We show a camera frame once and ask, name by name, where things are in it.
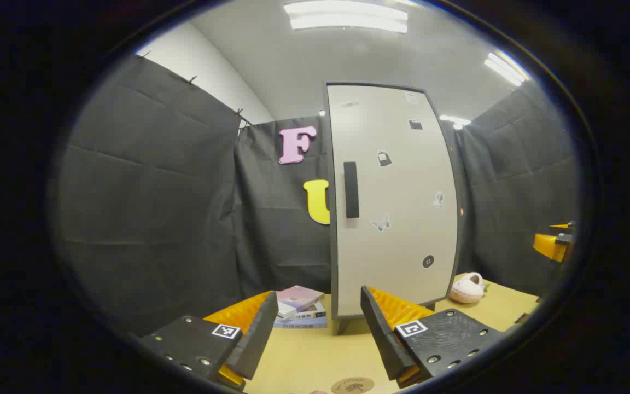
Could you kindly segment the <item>round wooden coaster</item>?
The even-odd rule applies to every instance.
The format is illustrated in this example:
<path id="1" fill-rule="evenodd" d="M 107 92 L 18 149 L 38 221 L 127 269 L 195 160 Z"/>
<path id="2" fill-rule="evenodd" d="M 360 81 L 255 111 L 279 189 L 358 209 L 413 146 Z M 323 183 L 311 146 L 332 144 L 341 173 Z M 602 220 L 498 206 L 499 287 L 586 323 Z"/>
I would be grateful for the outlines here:
<path id="1" fill-rule="evenodd" d="M 336 381 L 331 386 L 332 394 L 366 394 L 375 386 L 375 382 L 367 377 L 354 376 Z"/>

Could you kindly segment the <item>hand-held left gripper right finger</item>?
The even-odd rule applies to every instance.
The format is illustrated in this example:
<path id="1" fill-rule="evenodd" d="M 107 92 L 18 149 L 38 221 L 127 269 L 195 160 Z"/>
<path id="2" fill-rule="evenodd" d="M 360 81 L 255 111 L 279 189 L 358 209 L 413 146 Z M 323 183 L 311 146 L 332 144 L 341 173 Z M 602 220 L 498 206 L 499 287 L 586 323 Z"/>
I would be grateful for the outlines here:
<path id="1" fill-rule="evenodd" d="M 505 338 L 458 309 L 435 312 L 367 285 L 360 307 L 388 379 L 400 389 L 445 377 Z"/>

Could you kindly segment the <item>blue book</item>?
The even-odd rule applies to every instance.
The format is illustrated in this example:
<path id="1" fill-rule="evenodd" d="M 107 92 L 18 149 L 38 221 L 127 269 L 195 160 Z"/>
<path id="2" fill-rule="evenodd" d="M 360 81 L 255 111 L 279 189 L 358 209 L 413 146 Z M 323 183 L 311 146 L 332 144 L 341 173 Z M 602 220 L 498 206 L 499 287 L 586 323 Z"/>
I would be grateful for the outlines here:
<path id="1" fill-rule="evenodd" d="M 324 329 L 328 326 L 326 316 L 291 320 L 275 320 L 274 328 L 280 329 Z"/>

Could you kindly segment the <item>white book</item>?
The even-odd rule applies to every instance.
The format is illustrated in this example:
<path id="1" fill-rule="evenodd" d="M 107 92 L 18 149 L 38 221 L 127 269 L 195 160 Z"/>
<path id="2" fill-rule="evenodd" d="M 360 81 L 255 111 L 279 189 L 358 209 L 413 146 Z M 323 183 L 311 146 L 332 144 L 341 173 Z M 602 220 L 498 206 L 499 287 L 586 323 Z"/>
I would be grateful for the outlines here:
<path id="1" fill-rule="evenodd" d="M 277 320 L 302 320 L 310 318 L 320 318 L 326 316 L 326 309 L 322 302 L 316 302 L 312 306 L 308 307 L 304 311 L 296 312 L 292 316 L 280 317 L 277 316 Z"/>

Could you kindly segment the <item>black backdrop cloth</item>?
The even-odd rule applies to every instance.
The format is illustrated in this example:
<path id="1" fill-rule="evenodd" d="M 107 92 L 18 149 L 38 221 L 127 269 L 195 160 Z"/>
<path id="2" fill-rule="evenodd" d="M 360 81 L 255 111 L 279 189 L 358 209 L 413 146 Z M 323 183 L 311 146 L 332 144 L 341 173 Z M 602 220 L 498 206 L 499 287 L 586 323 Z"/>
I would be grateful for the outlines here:
<path id="1" fill-rule="evenodd" d="M 217 98 L 150 60 L 134 56 L 88 100 L 60 157 L 56 214 L 59 240 L 73 277 L 109 325 L 150 334 L 188 314 L 205 316 L 267 290 L 292 285 L 335 294 L 334 230 L 307 212 L 307 181 L 336 189 L 329 141 L 317 136 L 300 164 L 280 164 L 280 131 L 327 128 L 312 115 L 238 129 L 237 114 Z M 457 194 L 453 227 L 420 204 L 444 173 L 413 159 L 410 187 L 360 175 L 374 195 L 411 201 L 416 274 L 401 274 L 401 241 L 383 254 L 385 278 L 412 288 L 422 259 L 441 254 L 433 242 L 454 235 L 457 272 L 479 269 L 490 279 L 542 296 L 557 269 L 529 244 L 537 230 L 580 217 L 584 187 L 563 119 L 538 88 L 509 94 L 469 129 L 443 125 Z"/>

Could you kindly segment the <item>pink book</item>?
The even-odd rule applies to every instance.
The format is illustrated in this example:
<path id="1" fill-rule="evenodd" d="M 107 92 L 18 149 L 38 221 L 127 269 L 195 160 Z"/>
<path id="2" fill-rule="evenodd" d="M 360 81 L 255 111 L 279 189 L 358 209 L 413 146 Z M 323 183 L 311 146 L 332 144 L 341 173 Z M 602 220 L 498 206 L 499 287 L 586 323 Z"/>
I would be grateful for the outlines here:
<path id="1" fill-rule="evenodd" d="M 279 312 L 303 312 L 317 302 L 322 301 L 324 293 L 294 285 L 290 288 L 277 291 Z"/>

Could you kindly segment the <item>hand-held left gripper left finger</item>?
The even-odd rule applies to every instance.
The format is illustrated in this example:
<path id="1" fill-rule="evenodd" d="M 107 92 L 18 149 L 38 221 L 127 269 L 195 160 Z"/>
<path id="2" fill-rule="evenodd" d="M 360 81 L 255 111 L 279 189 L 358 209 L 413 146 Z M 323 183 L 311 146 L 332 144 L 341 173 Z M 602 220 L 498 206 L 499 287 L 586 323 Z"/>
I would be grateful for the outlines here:
<path id="1" fill-rule="evenodd" d="M 255 376 L 277 313 L 277 292 L 270 290 L 209 316 L 179 316 L 138 344 L 185 377 L 243 391 Z"/>

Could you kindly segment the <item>black cabinet door handle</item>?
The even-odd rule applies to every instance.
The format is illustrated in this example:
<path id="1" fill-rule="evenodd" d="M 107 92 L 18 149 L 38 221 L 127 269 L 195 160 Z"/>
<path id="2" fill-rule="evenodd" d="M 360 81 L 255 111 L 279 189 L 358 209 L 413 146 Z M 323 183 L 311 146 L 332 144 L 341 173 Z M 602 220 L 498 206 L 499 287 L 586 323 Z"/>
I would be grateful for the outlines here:
<path id="1" fill-rule="evenodd" d="M 355 161 L 343 162 L 343 187 L 345 188 L 345 215 L 349 218 L 360 217 L 358 170 Z"/>

